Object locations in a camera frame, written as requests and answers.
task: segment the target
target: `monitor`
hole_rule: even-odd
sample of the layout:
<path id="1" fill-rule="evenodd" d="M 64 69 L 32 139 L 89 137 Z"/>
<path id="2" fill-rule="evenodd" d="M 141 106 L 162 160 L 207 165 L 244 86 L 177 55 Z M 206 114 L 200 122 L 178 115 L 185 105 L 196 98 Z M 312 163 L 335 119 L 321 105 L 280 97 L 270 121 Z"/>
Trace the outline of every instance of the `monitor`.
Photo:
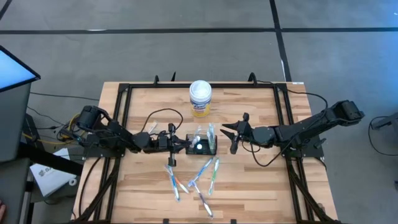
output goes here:
<path id="1" fill-rule="evenodd" d="M 39 74 L 0 45 L 0 92 L 39 79 Z"/>

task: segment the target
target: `wooden tabletop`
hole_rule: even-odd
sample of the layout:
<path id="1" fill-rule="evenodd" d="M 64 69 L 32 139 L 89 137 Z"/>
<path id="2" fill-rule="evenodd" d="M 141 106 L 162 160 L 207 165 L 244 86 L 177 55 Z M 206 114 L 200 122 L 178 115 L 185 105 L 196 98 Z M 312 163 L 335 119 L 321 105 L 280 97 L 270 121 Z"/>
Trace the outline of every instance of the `wooden tabletop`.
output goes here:
<path id="1" fill-rule="evenodd" d="M 105 109 L 111 117 L 118 85 L 119 83 L 116 82 L 106 82 L 99 101 L 99 107 Z M 303 84 L 287 83 L 287 86 L 293 91 L 305 91 Z M 282 93 L 280 93 L 280 98 L 284 120 L 287 123 Z M 311 116 L 306 95 L 289 93 L 289 98 L 295 122 Z M 214 88 L 211 112 L 204 118 L 192 116 L 188 88 L 133 89 L 127 129 L 132 133 L 140 131 L 147 116 L 162 108 L 173 108 L 183 115 L 183 124 L 176 132 L 180 138 L 184 138 L 187 133 L 193 133 L 198 125 L 207 128 L 209 122 L 215 123 L 220 168 L 213 195 L 208 196 L 207 192 L 214 165 L 211 165 L 197 182 L 214 213 L 214 219 L 209 219 L 200 198 L 193 189 L 190 189 L 190 194 L 180 189 L 181 201 L 178 203 L 175 201 L 169 176 L 164 170 L 168 153 L 133 154 L 127 150 L 121 160 L 112 216 L 113 223 L 161 223 L 164 218 L 169 218 L 171 223 L 229 223 L 231 219 L 237 219 L 238 223 L 295 222 L 284 158 L 279 157 L 269 167 L 260 167 L 254 162 L 252 154 L 245 151 L 241 145 L 236 155 L 230 154 L 231 142 L 220 131 L 221 124 L 242 120 L 244 112 L 250 114 L 249 122 L 252 127 L 278 125 L 272 89 Z M 177 125 L 180 117 L 173 111 L 163 111 L 154 114 L 148 124 L 151 124 L 153 120 L 158 122 L 154 131 L 159 132 L 167 130 L 168 123 Z M 278 147 L 261 149 L 256 155 L 259 161 L 265 164 L 279 151 Z M 185 185 L 209 159 L 208 156 L 188 156 L 184 151 L 175 157 L 177 166 L 174 168 L 174 174 Z M 85 162 L 82 180 L 86 178 L 94 161 L 95 159 L 88 159 Z M 98 192 L 103 161 L 104 159 L 97 163 L 90 175 L 84 192 L 83 210 Z M 319 161 L 312 158 L 304 159 L 304 167 L 310 193 L 318 203 L 322 204 L 330 217 L 337 219 L 325 168 Z M 82 185 L 83 181 L 80 182 L 73 209 L 76 214 L 78 214 Z M 298 194 L 302 216 L 306 218 L 303 198 L 301 193 Z M 104 197 L 101 218 L 105 217 L 107 202 L 108 194 Z"/>

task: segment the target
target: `concrete floor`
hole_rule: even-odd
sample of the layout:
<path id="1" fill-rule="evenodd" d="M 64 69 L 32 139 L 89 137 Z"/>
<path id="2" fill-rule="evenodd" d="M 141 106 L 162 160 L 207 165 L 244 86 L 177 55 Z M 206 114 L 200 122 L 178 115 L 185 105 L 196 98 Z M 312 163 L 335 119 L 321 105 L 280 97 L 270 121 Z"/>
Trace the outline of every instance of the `concrete floor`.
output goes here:
<path id="1" fill-rule="evenodd" d="M 282 28 L 398 27 L 398 2 L 276 0 Z M 263 0 L 13 0 L 1 30 L 133 29 L 174 27 L 273 27 Z M 369 145 L 368 123 L 398 112 L 398 32 L 284 33 L 292 80 L 330 104 L 353 100 L 363 121 L 324 134 L 326 164 L 338 216 L 346 223 L 398 220 L 398 157 L 377 154 Z M 0 35 L 0 44 L 42 79 L 32 91 L 99 98 L 105 81 L 169 80 L 283 81 L 274 33 Z M 92 101 L 31 95 L 29 105 L 60 121 Z M 310 98 L 313 112 L 323 108 Z M 37 126 L 53 123 L 34 116 Z M 49 131 L 42 134 L 51 135 Z M 390 129 L 373 133 L 381 151 L 396 153 Z M 39 203 L 34 223 L 66 222 L 73 200 Z"/>

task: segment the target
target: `yellow label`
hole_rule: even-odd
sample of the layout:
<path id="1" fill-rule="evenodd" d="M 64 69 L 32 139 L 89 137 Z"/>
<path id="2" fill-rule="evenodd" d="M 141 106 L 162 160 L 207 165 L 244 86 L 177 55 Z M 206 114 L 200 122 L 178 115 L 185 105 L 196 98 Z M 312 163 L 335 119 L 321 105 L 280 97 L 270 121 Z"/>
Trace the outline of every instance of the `yellow label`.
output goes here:
<path id="1" fill-rule="evenodd" d="M 191 110 L 192 110 L 192 115 L 198 118 L 204 117 L 210 113 L 210 103 L 206 105 L 206 108 L 200 110 L 195 109 L 194 105 L 192 105 Z"/>

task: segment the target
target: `cylindrical container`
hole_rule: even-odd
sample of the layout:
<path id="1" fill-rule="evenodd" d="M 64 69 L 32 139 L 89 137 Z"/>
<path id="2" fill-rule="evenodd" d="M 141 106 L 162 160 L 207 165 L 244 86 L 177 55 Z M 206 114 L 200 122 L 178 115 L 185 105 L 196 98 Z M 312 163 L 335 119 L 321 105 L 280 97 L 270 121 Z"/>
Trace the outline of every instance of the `cylindrical container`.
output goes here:
<path id="1" fill-rule="evenodd" d="M 210 113 L 211 86 L 203 80 L 195 81 L 189 87 L 192 114 L 204 117 Z"/>

